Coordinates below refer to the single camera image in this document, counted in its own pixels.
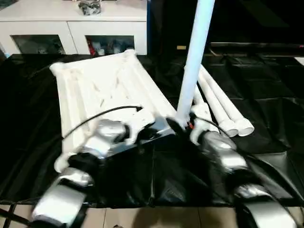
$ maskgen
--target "object on cabinet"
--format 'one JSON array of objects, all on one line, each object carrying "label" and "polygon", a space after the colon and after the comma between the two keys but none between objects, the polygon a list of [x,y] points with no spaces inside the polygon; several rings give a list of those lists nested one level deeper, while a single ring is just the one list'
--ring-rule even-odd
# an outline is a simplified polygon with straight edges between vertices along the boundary
[{"label": "object on cabinet", "polygon": [[12,35],[22,54],[65,54],[58,35]]},{"label": "object on cabinet", "polygon": [[81,9],[82,13],[84,15],[95,15],[101,12],[101,1],[95,0],[95,1],[86,1],[82,0],[78,7]]},{"label": "object on cabinet", "polygon": [[112,55],[134,49],[133,36],[86,36],[91,55]]}]

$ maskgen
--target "pvc pipe end cap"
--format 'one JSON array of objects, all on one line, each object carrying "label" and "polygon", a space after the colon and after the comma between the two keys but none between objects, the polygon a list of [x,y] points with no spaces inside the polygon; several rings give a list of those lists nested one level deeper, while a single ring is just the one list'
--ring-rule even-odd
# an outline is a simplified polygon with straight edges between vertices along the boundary
[{"label": "pvc pipe end cap", "polygon": [[238,129],[239,136],[247,136],[255,130],[254,126],[248,119],[239,119],[235,121],[235,123]]},{"label": "pvc pipe end cap", "polygon": [[136,55],[136,51],[134,49],[127,49],[124,51],[124,53],[126,53],[128,56],[135,56]]},{"label": "pvc pipe end cap", "polygon": [[62,153],[55,161],[54,163],[54,169],[56,172],[61,173],[65,168],[68,167],[67,160],[72,155],[75,155],[75,153]]},{"label": "pvc pipe end cap", "polygon": [[238,134],[236,124],[230,119],[222,121],[219,126],[229,135],[230,138]]},{"label": "pvc pipe end cap", "polygon": [[53,63],[49,69],[54,71],[54,70],[63,70],[65,68],[65,64],[62,62],[57,62],[57,63]]}]

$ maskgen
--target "wrinkled plastic sheet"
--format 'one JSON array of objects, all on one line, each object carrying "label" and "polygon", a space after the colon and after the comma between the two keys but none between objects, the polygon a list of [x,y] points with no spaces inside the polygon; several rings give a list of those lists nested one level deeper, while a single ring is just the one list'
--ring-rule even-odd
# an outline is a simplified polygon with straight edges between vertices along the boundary
[{"label": "wrinkled plastic sheet", "polygon": [[[0,203],[34,204],[57,176],[61,153],[56,80],[49,65],[90,56],[13,55],[0,65]],[[139,57],[177,107],[184,58]],[[242,150],[279,170],[304,196],[304,67],[293,58],[204,57],[205,68],[255,126],[235,137]],[[274,195],[299,206],[275,177],[254,167]],[[92,207],[226,206],[210,189],[208,164],[187,140],[169,135],[111,157],[100,170]]]}]

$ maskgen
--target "black plastic sheet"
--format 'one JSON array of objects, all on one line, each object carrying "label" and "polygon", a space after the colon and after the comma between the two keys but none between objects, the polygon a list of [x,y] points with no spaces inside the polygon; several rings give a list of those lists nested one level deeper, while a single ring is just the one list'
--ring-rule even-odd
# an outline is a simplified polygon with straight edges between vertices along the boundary
[{"label": "black plastic sheet", "polygon": [[[0,66],[2,153],[0,203],[33,204],[56,177],[60,111],[49,65],[90,56],[13,55]],[[139,57],[177,107],[184,58]],[[304,196],[304,67],[293,58],[204,57],[204,66],[255,126],[235,137],[242,150],[279,170]],[[299,206],[275,176],[254,166],[287,206]],[[209,187],[208,164],[187,140],[170,135],[111,157],[100,170],[92,207],[224,206]]]}]

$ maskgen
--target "black cable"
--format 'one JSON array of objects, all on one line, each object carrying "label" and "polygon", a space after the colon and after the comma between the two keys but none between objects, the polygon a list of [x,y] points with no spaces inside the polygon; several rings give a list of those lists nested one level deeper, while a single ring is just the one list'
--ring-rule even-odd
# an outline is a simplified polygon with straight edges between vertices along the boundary
[{"label": "black cable", "polygon": [[3,210],[1,208],[0,208],[0,216],[5,217],[5,218],[9,218],[12,221],[15,221],[15,222],[27,225],[27,226],[29,226],[29,224],[30,224],[29,220],[27,220],[26,218],[23,218],[21,216],[9,213],[8,211]]},{"label": "black cable", "polygon": [[[15,209],[16,209],[16,204],[10,205],[8,213],[9,214],[14,214]],[[6,218],[2,228],[9,228],[10,227],[10,222],[11,222],[11,219]]]},{"label": "black cable", "polygon": [[82,125],[86,124],[87,122],[101,116],[101,115],[104,115],[106,113],[109,113],[109,112],[113,112],[113,111],[116,111],[116,110],[120,110],[120,109],[125,109],[125,108],[136,108],[136,111],[140,111],[142,109],[142,107],[140,106],[135,106],[135,105],[127,105],[127,106],[120,106],[120,107],[116,107],[116,108],[111,108],[109,110],[106,110],[106,111],[103,111],[101,113],[98,113],[96,115],[93,115],[92,117],[86,119],[85,121],[81,122],[80,124],[78,124],[76,127],[74,127],[71,131],[69,131],[64,137],[62,140],[65,140],[68,136],[70,136],[75,130],[77,130],[79,127],[81,127]]},{"label": "black cable", "polygon": [[197,116],[196,116],[196,118],[198,118],[198,119],[200,119],[200,120],[203,120],[203,121],[205,121],[205,122],[207,122],[207,123],[209,123],[209,124],[215,126],[215,127],[218,128],[221,132],[223,132],[228,138],[230,138],[230,136],[228,135],[228,133],[225,132],[224,129],[221,128],[220,126],[218,126],[216,123],[214,123],[214,122],[212,122],[212,121],[210,121],[210,120],[204,119],[204,118],[197,117]]}]

